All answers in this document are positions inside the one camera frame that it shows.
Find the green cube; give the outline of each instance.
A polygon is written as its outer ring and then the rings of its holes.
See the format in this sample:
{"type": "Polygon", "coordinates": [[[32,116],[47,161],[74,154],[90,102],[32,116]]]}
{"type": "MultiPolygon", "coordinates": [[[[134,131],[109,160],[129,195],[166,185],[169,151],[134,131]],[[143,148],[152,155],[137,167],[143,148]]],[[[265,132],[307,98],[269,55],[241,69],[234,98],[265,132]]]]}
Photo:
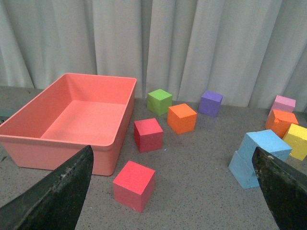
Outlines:
{"type": "Polygon", "coordinates": [[[172,106],[173,95],[164,90],[155,90],[147,95],[147,109],[161,116],[168,112],[168,108],[172,106]]]}

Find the pink cube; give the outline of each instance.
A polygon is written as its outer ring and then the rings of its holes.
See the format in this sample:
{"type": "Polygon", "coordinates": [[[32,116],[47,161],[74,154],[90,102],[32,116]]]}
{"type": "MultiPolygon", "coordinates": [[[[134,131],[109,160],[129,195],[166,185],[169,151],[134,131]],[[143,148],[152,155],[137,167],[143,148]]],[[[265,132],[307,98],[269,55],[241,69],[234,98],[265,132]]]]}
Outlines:
{"type": "Polygon", "coordinates": [[[269,115],[271,114],[273,109],[292,113],[295,108],[295,102],[296,100],[294,99],[277,95],[269,112],[269,115]]]}
{"type": "Polygon", "coordinates": [[[142,152],[162,148],[163,130],[155,118],[134,122],[134,140],[142,152]]]}
{"type": "Polygon", "coordinates": [[[116,201],[142,212],[154,191],[155,170],[128,161],[113,181],[116,201]]]}

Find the tabletop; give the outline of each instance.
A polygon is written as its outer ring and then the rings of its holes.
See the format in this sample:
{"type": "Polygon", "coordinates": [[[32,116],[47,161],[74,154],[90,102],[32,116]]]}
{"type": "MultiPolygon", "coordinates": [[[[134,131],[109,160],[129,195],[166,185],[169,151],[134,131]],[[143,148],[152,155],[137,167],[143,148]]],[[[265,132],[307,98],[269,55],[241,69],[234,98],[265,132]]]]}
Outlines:
{"type": "MultiPolygon", "coordinates": [[[[0,108],[20,109],[41,91],[0,86],[0,108]]],[[[186,103],[198,110],[198,103],[186,103]]],[[[222,105],[217,117],[198,113],[195,129],[177,135],[167,124],[167,114],[156,116],[145,99],[137,98],[115,172],[92,176],[76,230],[277,230],[261,189],[242,189],[228,169],[245,133],[264,130],[268,113],[222,105]],[[162,127],[163,147],[139,153],[133,122],[147,118],[156,118],[162,127]],[[129,160],[156,170],[155,189],[142,213],[116,202],[113,195],[112,182],[129,160]]],[[[295,115],[307,127],[307,114],[295,115]]],[[[307,174],[306,159],[289,157],[286,162],[307,174]]],[[[0,207],[48,173],[18,167],[0,145],[0,207]]]]}

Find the foam cube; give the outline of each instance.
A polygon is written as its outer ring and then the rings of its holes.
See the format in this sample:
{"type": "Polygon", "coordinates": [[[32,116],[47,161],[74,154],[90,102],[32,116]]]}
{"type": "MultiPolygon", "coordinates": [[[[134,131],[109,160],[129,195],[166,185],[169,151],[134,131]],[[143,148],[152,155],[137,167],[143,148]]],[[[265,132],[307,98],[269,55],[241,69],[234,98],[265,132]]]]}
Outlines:
{"type": "Polygon", "coordinates": [[[237,151],[235,151],[228,168],[243,189],[259,187],[254,167],[250,168],[237,151]]]}
{"type": "Polygon", "coordinates": [[[217,113],[219,112],[222,99],[223,95],[212,91],[206,91],[201,96],[198,112],[208,116],[216,117],[217,113]]]}
{"type": "Polygon", "coordinates": [[[158,116],[166,114],[168,108],[172,106],[173,95],[158,89],[148,93],[147,95],[147,109],[158,116]]]}
{"type": "Polygon", "coordinates": [[[292,147],[290,156],[302,161],[307,155],[307,129],[291,124],[283,140],[292,147]]]}
{"type": "Polygon", "coordinates": [[[163,130],[155,118],[134,122],[134,140],[140,152],[162,148],[163,130]]]}
{"type": "Polygon", "coordinates": [[[273,109],[282,110],[285,112],[292,113],[295,108],[295,100],[287,97],[277,95],[275,101],[270,109],[269,115],[273,109]]]}
{"type": "Polygon", "coordinates": [[[183,134],[194,130],[197,113],[187,104],[169,107],[167,123],[176,134],[183,134]]]}
{"type": "Polygon", "coordinates": [[[247,162],[250,168],[254,168],[251,159],[256,147],[263,148],[282,161],[288,159],[292,150],[287,143],[270,129],[246,133],[238,149],[238,154],[247,162]]]}
{"type": "Polygon", "coordinates": [[[242,188],[259,186],[252,163],[256,147],[259,146],[273,156],[285,161],[292,148],[280,139],[272,130],[246,133],[239,150],[233,155],[228,166],[242,188]]]}
{"type": "Polygon", "coordinates": [[[298,125],[295,114],[273,109],[265,123],[265,127],[266,129],[271,129],[280,138],[283,138],[291,124],[298,125]]]}
{"type": "Polygon", "coordinates": [[[155,170],[128,161],[113,181],[116,201],[142,212],[154,191],[155,170]]]}

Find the plastic tray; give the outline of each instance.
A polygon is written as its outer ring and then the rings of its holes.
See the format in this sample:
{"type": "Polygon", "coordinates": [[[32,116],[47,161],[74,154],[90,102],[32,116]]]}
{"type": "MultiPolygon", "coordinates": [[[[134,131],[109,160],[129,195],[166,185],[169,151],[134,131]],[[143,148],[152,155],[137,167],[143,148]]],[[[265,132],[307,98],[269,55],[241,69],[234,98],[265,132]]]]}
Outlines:
{"type": "Polygon", "coordinates": [[[53,170],[86,145],[93,174],[114,172],[134,107],[135,78],[67,73],[0,125],[20,167],[53,170]]]}

